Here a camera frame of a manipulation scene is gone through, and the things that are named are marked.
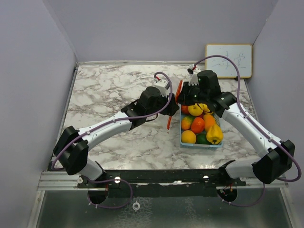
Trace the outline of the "bumpy red orange tangerine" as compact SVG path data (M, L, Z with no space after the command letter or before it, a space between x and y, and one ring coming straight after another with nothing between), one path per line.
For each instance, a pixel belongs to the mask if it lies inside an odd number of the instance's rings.
M185 115L189 115L190 113L189 113L189 110L188 110L188 106L186 106L186 105L182 105L181 106L181 112L183 113L183 114L185 114Z

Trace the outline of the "yellow orange peach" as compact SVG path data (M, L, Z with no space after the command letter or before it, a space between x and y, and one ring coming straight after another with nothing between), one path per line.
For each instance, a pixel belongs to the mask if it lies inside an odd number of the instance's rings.
M186 130L181 133L181 142L194 144L196 142L196 134L191 130Z

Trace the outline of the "small whiteboard with writing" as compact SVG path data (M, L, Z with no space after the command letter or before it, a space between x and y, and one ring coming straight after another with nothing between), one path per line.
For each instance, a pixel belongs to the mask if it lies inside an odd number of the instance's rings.
M236 78L237 68L241 78L252 76L253 47L251 44L207 44L205 55L217 57L205 60L205 69L219 78Z

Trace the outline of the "yellow bell pepper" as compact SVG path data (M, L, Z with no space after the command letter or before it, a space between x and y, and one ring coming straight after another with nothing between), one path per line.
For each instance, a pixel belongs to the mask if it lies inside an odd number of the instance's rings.
M206 138L209 143L218 145L220 142L222 142L224 134L222 132L222 129L217 124L215 124L209 128Z

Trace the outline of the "orange bell pepper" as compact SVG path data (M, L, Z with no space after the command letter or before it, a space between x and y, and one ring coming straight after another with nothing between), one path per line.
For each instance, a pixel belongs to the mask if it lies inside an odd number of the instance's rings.
M206 131L206 132L208 132L209 129L210 129L212 126L216 125L216 120L215 120L215 118L214 118L212 115L210 115L210 114L205 114L205 115L203 116L203 119L204 119L204 121L205 121L205 131Z

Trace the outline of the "orange tomato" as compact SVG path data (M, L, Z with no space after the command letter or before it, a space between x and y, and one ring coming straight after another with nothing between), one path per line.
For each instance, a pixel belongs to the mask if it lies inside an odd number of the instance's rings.
M195 133L195 134L199 134L202 133L205 130L205 121L203 118L201 117L196 117L192 124L190 129Z

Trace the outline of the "clear zip top bag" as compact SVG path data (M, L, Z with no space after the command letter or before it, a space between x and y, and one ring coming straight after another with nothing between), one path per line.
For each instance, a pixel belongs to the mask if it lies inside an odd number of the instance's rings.
M147 127L155 127L155 128L163 128L167 132L169 132L171 127L171 120L172 117L176 114L176 112L179 110L179 106L177 104L177 97L181 92L183 80L180 80L179 83L177 83L177 80L173 80L171 83L172 91L176 87L175 93L172 93L171 99L169 101L169 104L166 106L166 108L161 111L161 113L155 114L155 117L148 118L147 121L143 124Z

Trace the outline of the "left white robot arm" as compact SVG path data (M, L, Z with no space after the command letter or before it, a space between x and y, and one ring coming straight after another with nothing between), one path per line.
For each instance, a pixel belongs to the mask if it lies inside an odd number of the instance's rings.
M67 127L60 135L53 154L68 175L81 174L88 177L92 186L104 184L104 170L97 162L88 158L88 153L101 142L123 132L128 132L149 122L151 116L173 116L179 107L175 103L172 88L149 86L139 99L123 107L112 117L95 125L75 129Z

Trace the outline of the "light blue plastic basket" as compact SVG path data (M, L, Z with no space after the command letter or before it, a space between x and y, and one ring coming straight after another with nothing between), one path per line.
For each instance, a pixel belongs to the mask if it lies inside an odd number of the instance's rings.
M180 106L180 145L215 150L223 146L224 134L219 117L205 104Z

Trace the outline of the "green avocado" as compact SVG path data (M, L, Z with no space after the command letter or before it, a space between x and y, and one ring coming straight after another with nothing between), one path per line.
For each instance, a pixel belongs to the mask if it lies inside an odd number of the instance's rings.
M206 133L200 133L196 135L196 144L211 145L211 143L207 140Z

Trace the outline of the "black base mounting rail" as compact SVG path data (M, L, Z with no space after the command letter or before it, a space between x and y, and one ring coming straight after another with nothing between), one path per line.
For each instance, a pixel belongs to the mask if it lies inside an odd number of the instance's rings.
M107 170L95 181L81 178L83 182L78 188L107 193L110 198L216 197L219 188L246 184L219 169Z

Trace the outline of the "green yellow mango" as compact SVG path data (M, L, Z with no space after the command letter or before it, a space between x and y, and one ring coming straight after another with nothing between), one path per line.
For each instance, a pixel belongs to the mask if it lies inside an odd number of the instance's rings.
M182 120L181 120L181 129L186 131L189 130L191 128L192 122L194 121L196 117L192 116L192 115L188 115L185 116Z

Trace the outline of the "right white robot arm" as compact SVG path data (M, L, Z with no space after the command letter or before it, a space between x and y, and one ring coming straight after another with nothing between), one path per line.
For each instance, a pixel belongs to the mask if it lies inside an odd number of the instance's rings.
M257 160L230 161L218 174L219 182L228 186L237 178L257 178L270 184L292 167L295 145L282 141L265 129L231 92L222 92L216 73L204 70L183 83L177 99L181 105L206 104L210 111L235 127L253 146Z

